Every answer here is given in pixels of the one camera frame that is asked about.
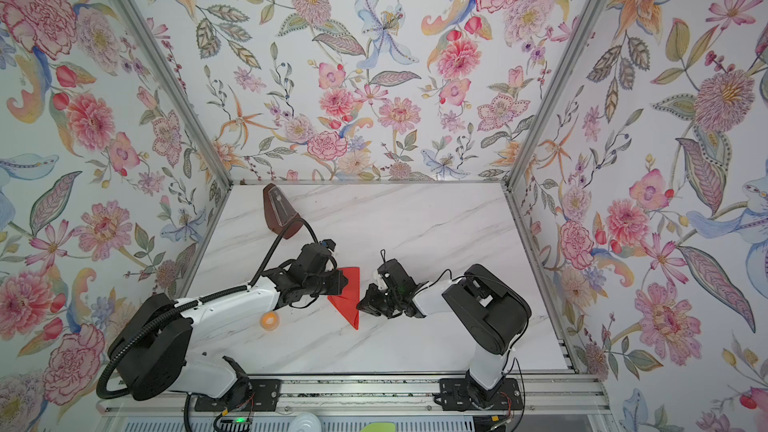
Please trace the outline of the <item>red square paper sheet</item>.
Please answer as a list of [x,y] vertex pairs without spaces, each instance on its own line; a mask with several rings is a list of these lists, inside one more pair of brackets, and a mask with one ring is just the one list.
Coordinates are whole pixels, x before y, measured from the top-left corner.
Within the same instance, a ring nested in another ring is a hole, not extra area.
[[328,296],[327,299],[348,324],[354,330],[358,330],[360,311],[357,309],[357,305],[360,302],[360,268],[345,267],[341,269],[341,272],[347,280],[347,284],[343,287],[340,295]]

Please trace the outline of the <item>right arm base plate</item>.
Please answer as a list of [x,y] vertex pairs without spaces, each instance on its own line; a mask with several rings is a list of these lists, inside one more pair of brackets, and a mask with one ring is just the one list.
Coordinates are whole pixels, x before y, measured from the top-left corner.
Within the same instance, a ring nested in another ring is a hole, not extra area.
[[490,390],[475,383],[470,377],[443,378],[433,401],[443,411],[522,411],[524,394],[513,378],[502,378]]

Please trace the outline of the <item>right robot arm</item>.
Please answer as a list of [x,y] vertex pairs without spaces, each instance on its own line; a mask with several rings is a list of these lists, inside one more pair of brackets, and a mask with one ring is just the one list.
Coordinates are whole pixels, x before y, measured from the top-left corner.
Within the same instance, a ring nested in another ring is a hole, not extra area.
[[385,261],[377,273],[384,286],[369,285],[356,309],[387,319],[453,313],[476,344],[467,371],[469,385],[486,395],[496,393],[512,349],[532,317],[527,301],[481,264],[456,277],[445,271],[421,283],[396,259]]

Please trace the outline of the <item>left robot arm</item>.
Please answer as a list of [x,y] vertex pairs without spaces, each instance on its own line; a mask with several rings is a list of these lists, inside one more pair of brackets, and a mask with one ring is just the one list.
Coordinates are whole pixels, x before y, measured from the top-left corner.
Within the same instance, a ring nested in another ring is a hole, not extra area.
[[249,375],[211,340],[284,307],[308,307],[322,296],[356,299],[359,273],[342,269],[331,240],[302,247],[295,259],[260,266],[251,281],[199,297],[147,299],[108,350],[96,385],[103,400],[145,401],[164,392],[203,396],[237,408],[253,394]]

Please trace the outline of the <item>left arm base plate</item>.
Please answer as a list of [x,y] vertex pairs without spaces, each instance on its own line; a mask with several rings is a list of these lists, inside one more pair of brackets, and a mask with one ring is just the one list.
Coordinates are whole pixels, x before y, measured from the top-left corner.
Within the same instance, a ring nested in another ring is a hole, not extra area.
[[282,381],[279,379],[250,379],[238,381],[221,398],[201,396],[196,399],[195,412],[275,412]]

